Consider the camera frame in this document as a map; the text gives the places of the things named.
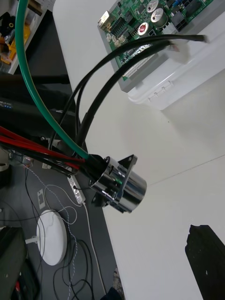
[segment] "circuit board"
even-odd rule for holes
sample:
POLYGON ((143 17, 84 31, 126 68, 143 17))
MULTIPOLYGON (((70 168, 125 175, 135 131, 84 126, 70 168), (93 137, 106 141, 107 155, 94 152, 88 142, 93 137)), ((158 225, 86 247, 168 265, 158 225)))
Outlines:
MULTIPOLYGON (((120 0, 112 12, 106 11, 98 22, 111 50, 141 37, 176 34, 182 31, 213 0, 120 0)), ((132 49, 116 58, 120 68, 145 49, 132 49)), ((133 75, 128 72, 125 81, 133 75)))

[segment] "capacitor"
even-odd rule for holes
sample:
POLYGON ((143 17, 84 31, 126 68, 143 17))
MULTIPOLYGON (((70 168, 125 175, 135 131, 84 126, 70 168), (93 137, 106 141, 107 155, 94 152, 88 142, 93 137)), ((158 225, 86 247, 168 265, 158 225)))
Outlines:
POLYGON ((143 36, 148 32, 149 24, 147 22, 142 23, 137 30, 139 36, 143 36))
POLYGON ((168 22, 168 16, 162 8, 158 8, 151 15, 151 21, 156 27, 162 28, 168 22))
POLYGON ((162 5, 159 3, 159 0, 151 0, 147 7, 147 13, 152 14, 157 8, 162 8, 162 5))

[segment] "white disc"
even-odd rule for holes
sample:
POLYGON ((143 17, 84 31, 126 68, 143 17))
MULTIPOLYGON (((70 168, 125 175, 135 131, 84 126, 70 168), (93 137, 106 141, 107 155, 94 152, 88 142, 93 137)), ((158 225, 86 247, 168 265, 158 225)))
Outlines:
POLYGON ((39 232, 39 227, 37 226, 37 237, 40 237, 37 240, 38 249, 41 256, 43 256, 43 260, 50 266, 60 263, 67 250, 67 232, 63 220, 58 218, 59 216, 55 211, 45 210, 38 219, 40 227, 39 232))

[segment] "red wire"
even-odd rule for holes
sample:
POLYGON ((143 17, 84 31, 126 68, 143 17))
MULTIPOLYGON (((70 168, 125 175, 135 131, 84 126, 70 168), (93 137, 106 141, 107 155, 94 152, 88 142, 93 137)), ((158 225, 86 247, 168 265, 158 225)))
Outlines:
POLYGON ((68 158, 68 159, 71 159, 71 160, 74 160, 74 161, 85 162, 84 159, 68 157, 64 154, 49 150, 46 147, 44 147, 42 145, 39 145, 36 142, 30 141, 30 140, 26 139, 23 136, 17 135, 16 133, 11 132, 10 130, 8 130, 8 129, 2 127, 2 126, 0 126, 0 133, 3 133, 4 135, 7 135, 7 136, 12 137, 12 138, 15 139, 15 140, 12 140, 12 139, 9 139, 7 137, 0 136, 0 138, 1 138, 0 141, 2 141, 2 142, 9 143, 9 144, 12 144, 14 146, 18 145, 18 147, 21 147, 21 148, 25 148, 25 149, 33 150, 33 151, 36 151, 36 152, 49 154, 51 156, 55 156, 55 157, 59 157, 59 158, 68 158))

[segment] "green cable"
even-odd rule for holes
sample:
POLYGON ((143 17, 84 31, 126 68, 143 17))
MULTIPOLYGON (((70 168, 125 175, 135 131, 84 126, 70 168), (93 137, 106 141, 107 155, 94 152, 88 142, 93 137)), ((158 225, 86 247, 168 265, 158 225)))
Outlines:
POLYGON ((27 89, 34 100, 37 108, 41 112, 41 114, 45 117, 48 123, 52 126, 55 132, 62 138, 62 140, 73 149, 79 156, 84 159, 89 157, 89 154, 80 148, 68 135, 67 133, 60 127, 60 125, 56 122, 53 116, 48 111, 44 102, 42 101, 38 91, 35 88, 34 82, 30 75, 30 70, 27 64, 24 41, 23 41, 23 33, 24 33, 24 23, 25 23, 25 13, 27 9, 29 0, 19 0, 16 19, 15 19, 15 40, 16 40, 16 52, 19 60, 19 65, 21 69, 21 73, 27 89))

